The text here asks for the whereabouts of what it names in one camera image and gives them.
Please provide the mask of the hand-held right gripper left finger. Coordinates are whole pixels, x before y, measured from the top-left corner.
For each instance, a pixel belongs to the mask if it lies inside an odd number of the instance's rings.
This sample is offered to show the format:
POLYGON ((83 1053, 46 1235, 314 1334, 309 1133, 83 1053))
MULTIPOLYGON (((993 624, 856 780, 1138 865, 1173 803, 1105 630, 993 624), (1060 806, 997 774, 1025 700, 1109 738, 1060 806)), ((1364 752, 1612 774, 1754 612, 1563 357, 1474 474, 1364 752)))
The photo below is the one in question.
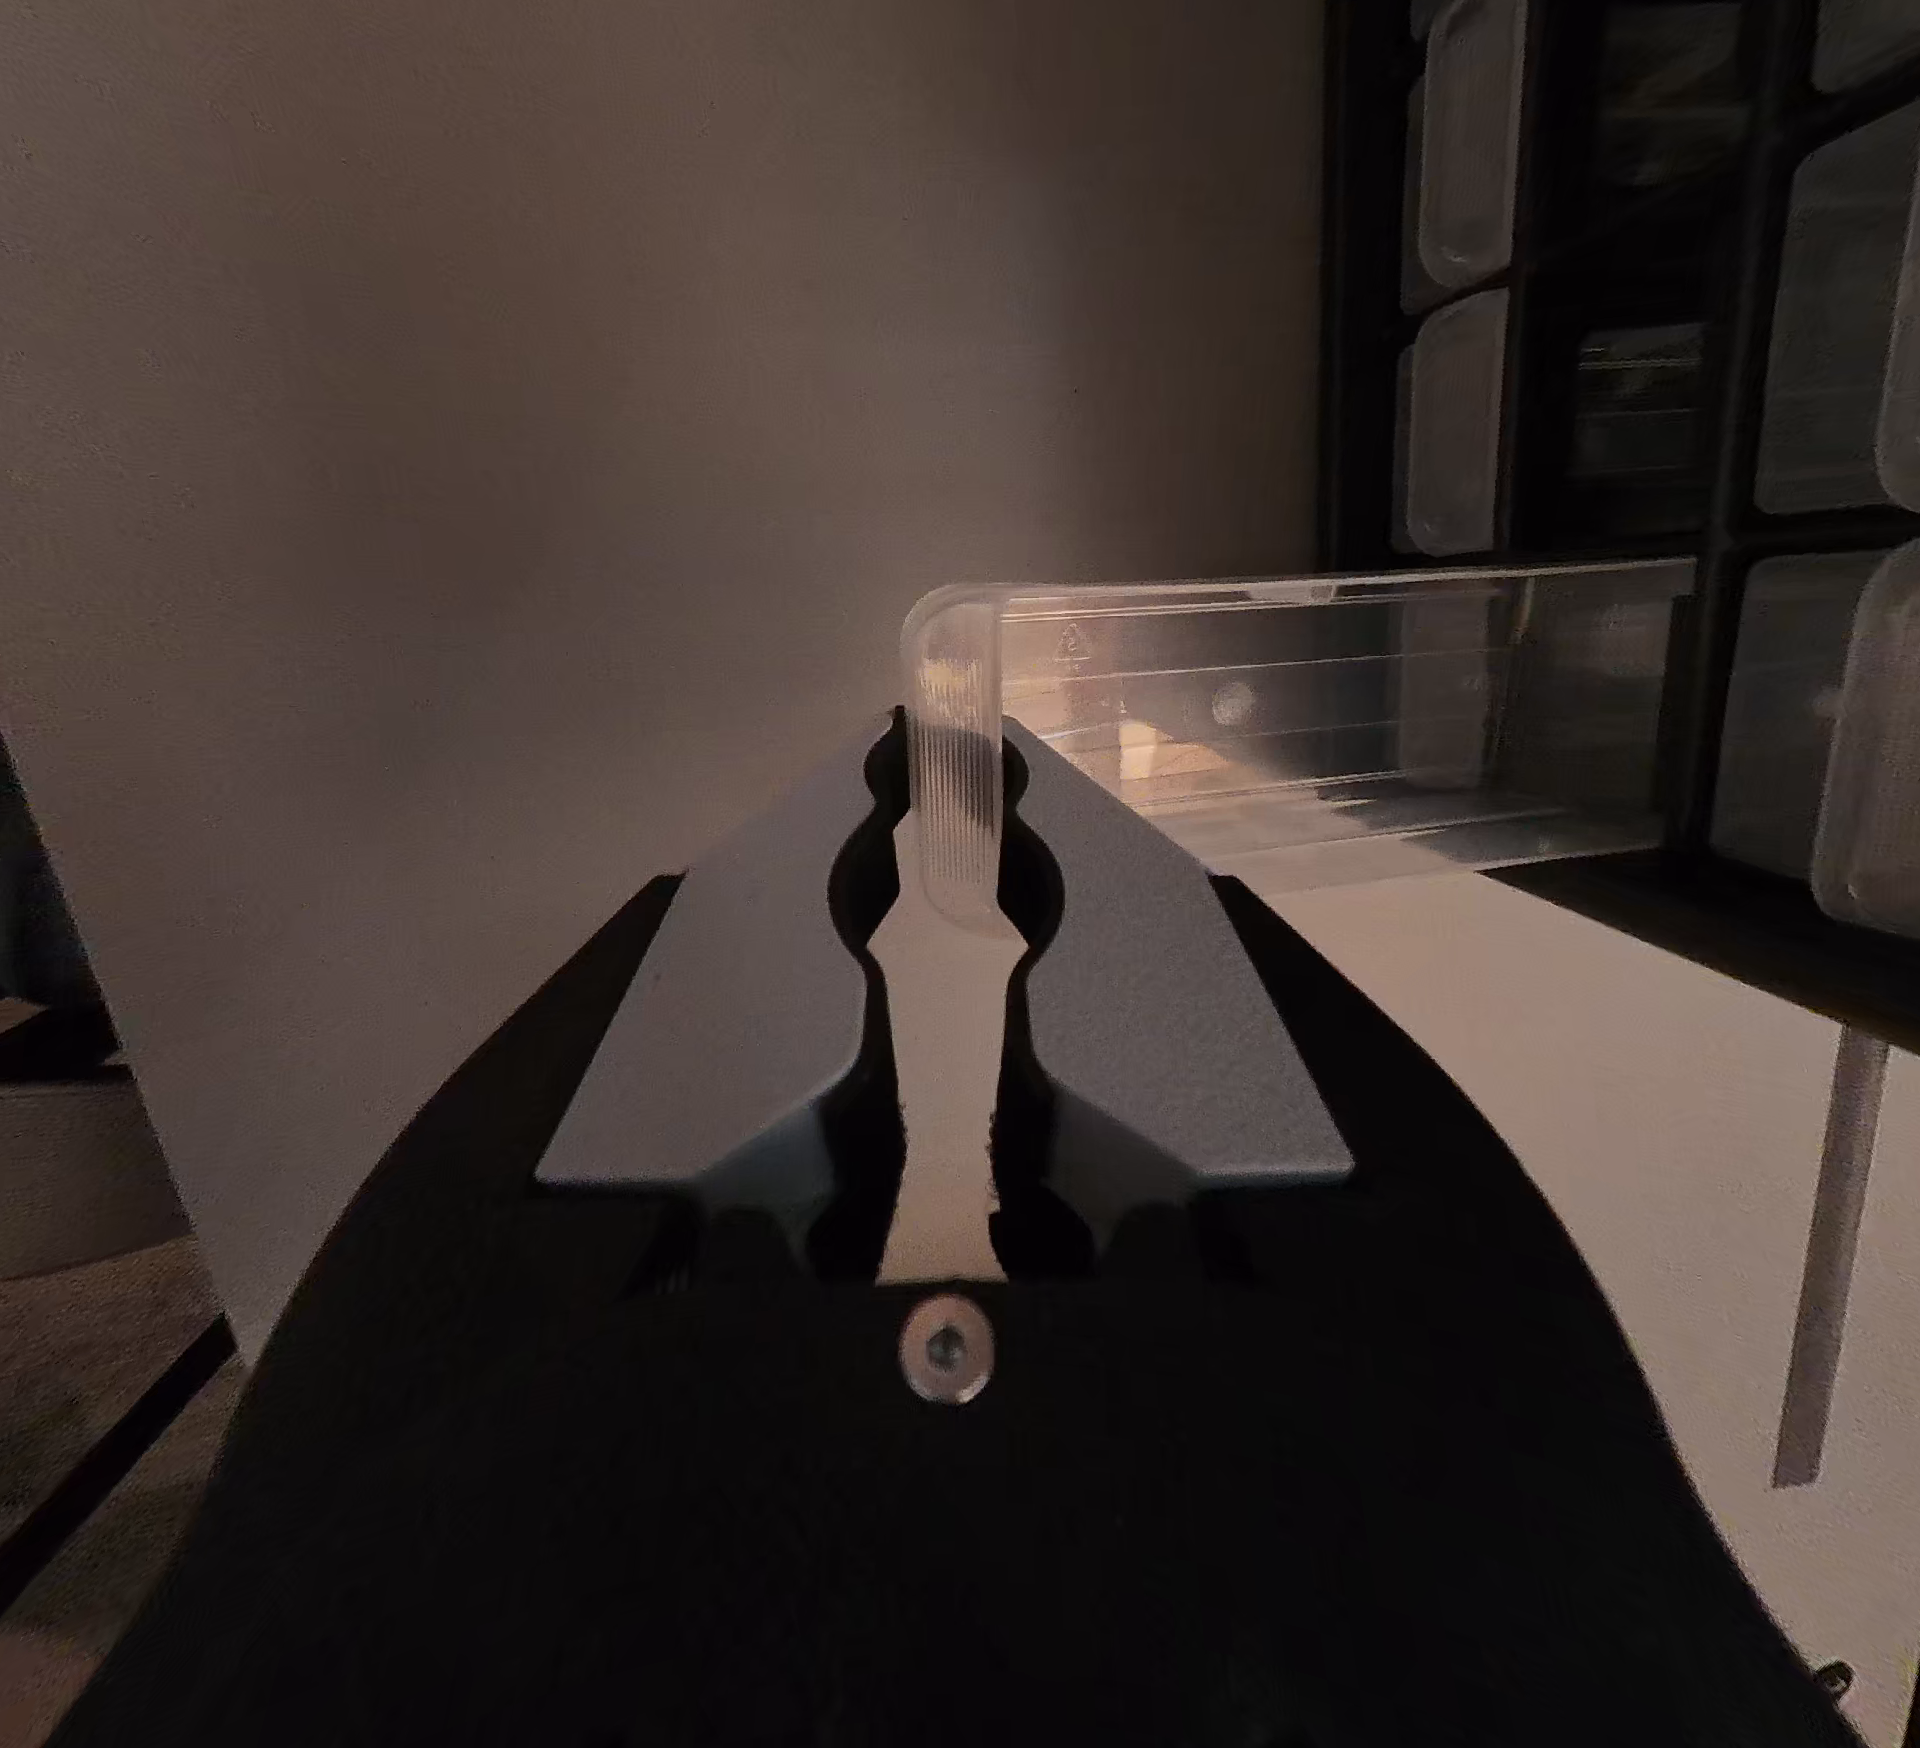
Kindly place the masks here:
POLYGON ((877 926, 899 900, 901 714, 860 726, 680 877, 548 1141, 560 1192, 767 1217, 874 1279, 906 1158, 877 926))

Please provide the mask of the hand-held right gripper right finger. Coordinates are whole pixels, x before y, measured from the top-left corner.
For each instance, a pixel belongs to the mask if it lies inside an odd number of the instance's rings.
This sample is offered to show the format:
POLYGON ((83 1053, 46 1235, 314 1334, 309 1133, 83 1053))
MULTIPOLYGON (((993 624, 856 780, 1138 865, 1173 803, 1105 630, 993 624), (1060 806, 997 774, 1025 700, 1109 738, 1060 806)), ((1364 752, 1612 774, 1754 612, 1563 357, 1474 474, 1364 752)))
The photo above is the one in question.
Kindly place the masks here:
POLYGON ((1019 941, 991 1124, 1010 1281, 1094 1273, 1121 1226, 1344 1185, 1355 1156, 1213 876, 1016 720, 991 895, 1019 941))

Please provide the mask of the clear plastic drawer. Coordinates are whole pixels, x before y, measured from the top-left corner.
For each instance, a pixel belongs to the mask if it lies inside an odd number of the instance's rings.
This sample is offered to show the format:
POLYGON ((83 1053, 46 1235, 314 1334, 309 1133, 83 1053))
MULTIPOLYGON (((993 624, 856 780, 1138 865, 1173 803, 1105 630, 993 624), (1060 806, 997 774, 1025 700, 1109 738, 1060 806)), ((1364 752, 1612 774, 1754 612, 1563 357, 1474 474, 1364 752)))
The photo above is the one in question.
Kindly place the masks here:
POLYGON ((955 583, 901 633, 926 895, 996 907, 1017 737, 1271 892, 1644 851, 1694 560, 955 583))

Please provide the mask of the black drawer cabinet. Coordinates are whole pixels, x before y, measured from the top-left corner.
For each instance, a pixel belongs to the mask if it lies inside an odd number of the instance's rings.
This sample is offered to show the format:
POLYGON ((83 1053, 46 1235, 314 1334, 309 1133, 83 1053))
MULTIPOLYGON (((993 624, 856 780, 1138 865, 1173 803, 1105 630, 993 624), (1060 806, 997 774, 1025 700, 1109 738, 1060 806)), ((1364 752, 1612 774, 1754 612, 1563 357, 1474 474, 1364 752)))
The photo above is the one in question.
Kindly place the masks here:
MULTIPOLYGON (((1351 571, 1462 565, 1590 563, 1436 562, 1395 547, 1398 360, 1403 310, 1407 95, 1424 53, 1414 0, 1329 0, 1321 529, 1323 562, 1351 571)), ((1654 560, 1682 557, 1656 554, 1654 560)), ((1916 1052, 1916 941, 1844 926, 1805 887, 1737 863, 1692 857, 1663 828, 1644 851, 1498 870, 1524 892, 1684 955, 1741 983, 1916 1052)))

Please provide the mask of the array of small clear drawers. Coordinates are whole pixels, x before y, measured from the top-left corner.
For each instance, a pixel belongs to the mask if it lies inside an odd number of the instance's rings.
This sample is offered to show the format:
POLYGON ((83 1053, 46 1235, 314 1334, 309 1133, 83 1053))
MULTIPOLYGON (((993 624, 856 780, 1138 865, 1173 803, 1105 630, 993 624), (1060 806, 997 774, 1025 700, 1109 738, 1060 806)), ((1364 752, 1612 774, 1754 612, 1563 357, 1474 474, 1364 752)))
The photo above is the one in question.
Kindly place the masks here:
POLYGON ((1414 0, 1395 547, 1692 557, 1661 820, 1916 941, 1916 0, 1414 0))

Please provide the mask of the grey tape strip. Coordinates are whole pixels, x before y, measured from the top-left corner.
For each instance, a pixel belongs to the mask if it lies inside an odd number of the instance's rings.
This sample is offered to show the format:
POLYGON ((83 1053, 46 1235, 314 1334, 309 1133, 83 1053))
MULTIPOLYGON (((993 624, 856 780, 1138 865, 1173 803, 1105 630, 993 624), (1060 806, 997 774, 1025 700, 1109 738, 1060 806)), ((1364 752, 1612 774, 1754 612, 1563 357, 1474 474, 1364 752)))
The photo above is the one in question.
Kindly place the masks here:
POLYGON ((1891 1043, 1883 1037, 1856 1024, 1841 1027, 1784 1380, 1771 1473, 1775 1490, 1811 1486, 1822 1473, 1840 1387, 1840 1362, 1891 1055, 1891 1043))

